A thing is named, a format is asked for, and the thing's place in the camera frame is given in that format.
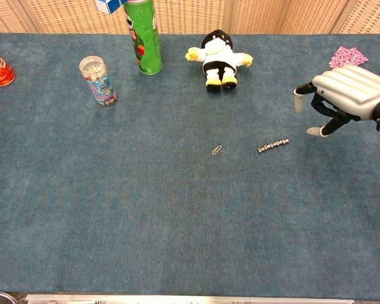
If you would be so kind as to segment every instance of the rubik's cube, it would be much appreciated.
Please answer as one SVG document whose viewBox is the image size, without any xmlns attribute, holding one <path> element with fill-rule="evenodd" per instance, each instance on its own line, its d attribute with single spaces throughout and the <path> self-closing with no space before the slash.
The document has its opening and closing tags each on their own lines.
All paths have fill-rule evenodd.
<svg viewBox="0 0 380 304">
<path fill-rule="evenodd" d="M 117 8 L 123 5 L 126 1 L 127 0 L 94 0 L 97 9 L 108 15 L 114 13 Z"/>
</svg>

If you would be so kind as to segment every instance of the green can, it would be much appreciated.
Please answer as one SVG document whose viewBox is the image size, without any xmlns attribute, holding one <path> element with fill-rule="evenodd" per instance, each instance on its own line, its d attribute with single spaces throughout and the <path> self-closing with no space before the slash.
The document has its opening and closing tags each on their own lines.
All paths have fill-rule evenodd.
<svg viewBox="0 0 380 304">
<path fill-rule="evenodd" d="M 148 75 L 158 73 L 162 56 L 153 0 L 128 0 L 124 10 L 139 70 Z"/>
</svg>

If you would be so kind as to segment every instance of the beige wall panel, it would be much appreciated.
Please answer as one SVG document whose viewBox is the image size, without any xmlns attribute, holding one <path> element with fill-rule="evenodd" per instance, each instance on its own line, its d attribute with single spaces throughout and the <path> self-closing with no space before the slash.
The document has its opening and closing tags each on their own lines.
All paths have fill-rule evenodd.
<svg viewBox="0 0 380 304">
<path fill-rule="evenodd" d="M 32 21 L 47 34 L 129 33 L 122 8 L 107 15 L 96 9 L 93 0 L 22 0 L 22 3 L 34 14 Z"/>
<path fill-rule="evenodd" d="M 288 0 L 232 0 L 230 32 L 235 34 L 276 34 Z"/>
<path fill-rule="evenodd" d="M 380 0 L 358 0 L 339 32 L 380 34 Z"/>
<path fill-rule="evenodd" d="M 159 33 L 207 34 L 216 29 L 227 30 L 227 0 L 154 0 L 154 3 Z"/>
<path fill-rule="evenodd" d="M 0 0 L 0 32 L 30 32 L 10 0 Z"/>
<path fill-rule="evenodd" d="M 289 0 L 280 34 L 328 34 L 346 0 Z"/>
</svg>

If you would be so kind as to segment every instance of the paper clip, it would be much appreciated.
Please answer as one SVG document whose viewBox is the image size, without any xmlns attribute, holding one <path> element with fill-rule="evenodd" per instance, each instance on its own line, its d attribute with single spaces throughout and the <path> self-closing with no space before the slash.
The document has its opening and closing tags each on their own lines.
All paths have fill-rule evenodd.
<svg viewBox="0 0 380 304">
<path fill-rule="evenodd" d="M 219 145 L 218 147 L 216 147 L 214 150 L 213 150 L 213 155 L 216 155 L 220 150 L 221 150 L 222 146 Z"/>
</svg>

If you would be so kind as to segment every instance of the black plush head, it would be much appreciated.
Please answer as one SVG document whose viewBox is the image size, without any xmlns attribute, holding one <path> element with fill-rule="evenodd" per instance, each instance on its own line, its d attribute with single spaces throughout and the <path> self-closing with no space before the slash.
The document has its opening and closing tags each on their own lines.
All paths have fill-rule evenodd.
<svg viewBox="0 0 380 304">
<path fill-rule="evenodd" d="M 203 42 L 201 43 L 201 48 L 204 49 L 205 44 L 207 42 L 214 40 L 215 38 L 220 38 L 223 41 L 225 41 L 225 44 L 230 46 L 231 49 L 234 47 L 234 45 L 232 44 L 232 40 L 227 33 L 225 33 L 223 30 L 214 30 L 211 33 L 209 33 L 207 36 L 205 36 Z"/>
</svg>

